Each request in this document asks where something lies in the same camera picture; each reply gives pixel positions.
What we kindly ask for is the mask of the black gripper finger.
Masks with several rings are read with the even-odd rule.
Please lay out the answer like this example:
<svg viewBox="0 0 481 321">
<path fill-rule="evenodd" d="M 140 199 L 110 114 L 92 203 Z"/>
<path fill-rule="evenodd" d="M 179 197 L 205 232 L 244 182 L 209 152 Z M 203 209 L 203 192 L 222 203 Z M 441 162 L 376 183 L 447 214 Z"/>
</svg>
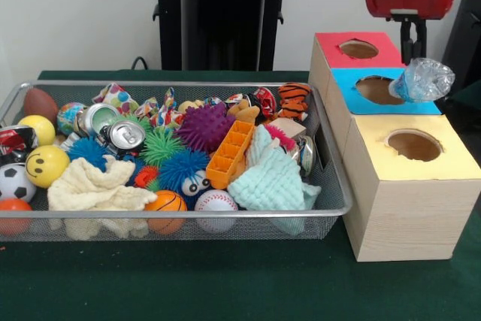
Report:
<svg viewBox="0 0 481 321">
<path fill-rule="evenodd" d="M 425 58 L 427 54 L 426 20 L 420 19 L 414 24 L 416 27 L 416 41 L 413 43 L 413 58 Z"/>
<path fill-rule="evenodd" d="M 412 59 L 413 40 L 411 38 L 411 21 L 403 19 L 401 21 L 401 58 L 404 65 L 409 65 Z"/>
</svg>

